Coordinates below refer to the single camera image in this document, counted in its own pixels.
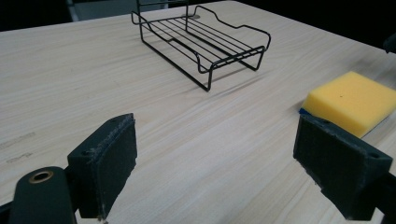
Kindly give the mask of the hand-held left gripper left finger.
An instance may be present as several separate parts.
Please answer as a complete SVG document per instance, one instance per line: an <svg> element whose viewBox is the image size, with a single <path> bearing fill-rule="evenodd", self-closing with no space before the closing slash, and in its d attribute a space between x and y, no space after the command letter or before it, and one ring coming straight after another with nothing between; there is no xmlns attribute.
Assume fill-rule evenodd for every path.
<svg viewBox="0 0 396 224"><path fill-rule="evenodd" d="M134 124L132 113L109 119L67 156L81 217L107 218L123 190L136 165Z"/></svg>

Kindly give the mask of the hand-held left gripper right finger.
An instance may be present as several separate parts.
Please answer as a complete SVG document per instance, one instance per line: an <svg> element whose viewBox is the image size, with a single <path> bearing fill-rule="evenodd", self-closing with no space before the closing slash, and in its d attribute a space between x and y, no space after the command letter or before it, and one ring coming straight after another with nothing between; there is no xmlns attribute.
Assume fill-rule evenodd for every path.
<svg viewBox="0 0 396 224"><path fill-rule="evenodd" d="M393 219L393 158L321 118L302 114L293 158L347 220L369 220L376 209Z"/></svg>

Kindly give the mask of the yellow sponge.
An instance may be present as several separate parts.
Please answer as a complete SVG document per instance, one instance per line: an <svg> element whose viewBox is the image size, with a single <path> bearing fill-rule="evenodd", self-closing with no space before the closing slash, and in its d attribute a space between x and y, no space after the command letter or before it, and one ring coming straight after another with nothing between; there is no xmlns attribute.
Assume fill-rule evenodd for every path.
<svg viewBox="0 0 396 224"><path fill-rule="evenodd" d="M396 91L348 72L310 91L300 109L362 138L396 110Z"/></svg>

